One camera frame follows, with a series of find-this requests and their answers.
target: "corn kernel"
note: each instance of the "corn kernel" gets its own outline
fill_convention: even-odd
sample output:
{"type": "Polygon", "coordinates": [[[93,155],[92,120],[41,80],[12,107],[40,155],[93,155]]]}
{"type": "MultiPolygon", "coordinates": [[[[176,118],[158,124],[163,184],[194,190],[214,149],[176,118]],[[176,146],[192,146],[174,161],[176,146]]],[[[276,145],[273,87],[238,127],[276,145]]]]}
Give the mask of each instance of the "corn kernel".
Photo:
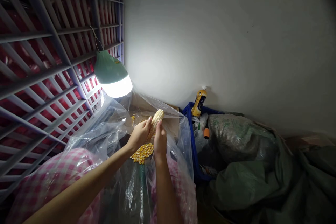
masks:
{"type": "Polygon", "coordinates": [[[149,158],[153,154],[153,150],[153,144],[146,143],[131,156],[131,159],[133,159],[133,162],[138,162],[142,165],[145,163],[145,158],[149,158]]]}

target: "left hand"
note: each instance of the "left hand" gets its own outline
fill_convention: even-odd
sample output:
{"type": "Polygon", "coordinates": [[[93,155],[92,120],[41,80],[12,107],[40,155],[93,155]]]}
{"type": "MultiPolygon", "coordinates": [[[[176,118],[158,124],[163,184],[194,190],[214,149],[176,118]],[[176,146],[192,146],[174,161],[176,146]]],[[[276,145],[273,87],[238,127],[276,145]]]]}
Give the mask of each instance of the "left hand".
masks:
{"type": "Polygon", "coordinates": [[[151,124],[152,117],[134,127],[134,130],[126,144],[126,146],[128,146],[133,151],[133,153],[136,152],[141,147],[141,145],[146,143],[151,124]]]}

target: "pink checkered fabric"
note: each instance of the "pink checkered fabric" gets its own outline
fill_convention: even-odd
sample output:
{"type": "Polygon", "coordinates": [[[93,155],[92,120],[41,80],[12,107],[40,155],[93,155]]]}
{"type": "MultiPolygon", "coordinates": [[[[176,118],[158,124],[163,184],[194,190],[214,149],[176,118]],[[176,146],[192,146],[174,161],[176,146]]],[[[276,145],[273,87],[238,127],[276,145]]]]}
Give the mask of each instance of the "pink checkered fabric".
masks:
{"type": "MultiPolygon", "coordinates": [[[[83,148],[60,153],[25,177],[17,188],[17,195],[6,224],[21,224],[76,180],[99,164],[91,152],[83,148]]],[[[99,193],[80,217],[79,224],[98,223],[99,193]]]]}
{"type": "MultiPolygon", "coordinates": [[[[182,171],[177,162],[172,158],[167,158],[171,182],[177,197],[177,202],[180,206],[181,215],[184,219],[184,224],[195,224],[197,220],[197,201],[196,187],[192,179],[186,171],[182,171]]],[[[151,190],[151,198],[154,202],[153,215],[150,224],[156,224],[158,219],[157,209],[157,194],[156,194],[156,176],[153,176],[154,185],[151,190]]]]}

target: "blue crate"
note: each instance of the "blue crate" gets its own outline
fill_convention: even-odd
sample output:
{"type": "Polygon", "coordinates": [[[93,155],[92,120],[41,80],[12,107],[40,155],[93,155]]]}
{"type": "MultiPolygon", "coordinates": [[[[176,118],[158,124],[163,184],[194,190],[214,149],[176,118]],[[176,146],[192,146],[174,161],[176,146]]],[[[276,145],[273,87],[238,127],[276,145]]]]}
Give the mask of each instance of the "blue crate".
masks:
{"type": "MultiPolygon", "coordinates": [[[[191,149],[192,149],[192,163],[194,166],[194,181],[195,182],[200,182],[200,181],[210,181],[214,179],[213,177],[210,177],[206,174],[204,174],[201,169],[200,165],[198,163],[198,157],[197,157],[197,150],[196,150],[196,145],[195,145],[195,137],[194,137],[194,132],[193,132],[193,115],[191,113],[191,109],[193,108],[194,103],[189,102],[189,104],[183,109],[182,113],[188,118],[189,120],[189,126],[190,126],[190,131],[191,131],[191,149]]],[[[216,110],[213,110],[211,108],[207,108],[205,106],[202,107],[202,112],[203,113],[208,113],[208,114],[225,114],[224,112],[219,112],[216,110]]]]}

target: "light bulb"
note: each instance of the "light bulb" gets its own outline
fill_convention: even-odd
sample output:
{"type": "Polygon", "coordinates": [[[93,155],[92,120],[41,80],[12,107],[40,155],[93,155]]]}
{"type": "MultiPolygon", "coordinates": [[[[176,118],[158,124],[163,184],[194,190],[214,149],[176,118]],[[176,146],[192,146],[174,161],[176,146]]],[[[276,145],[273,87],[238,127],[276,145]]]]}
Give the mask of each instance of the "light bulb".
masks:
{"type": "Polygon", "coordinates": [[[125,96],[133,89],[132,81],[129,75],[117,82],[102,84],[101,86],[105,90],[106,94],[112,98],[125,96]]]}

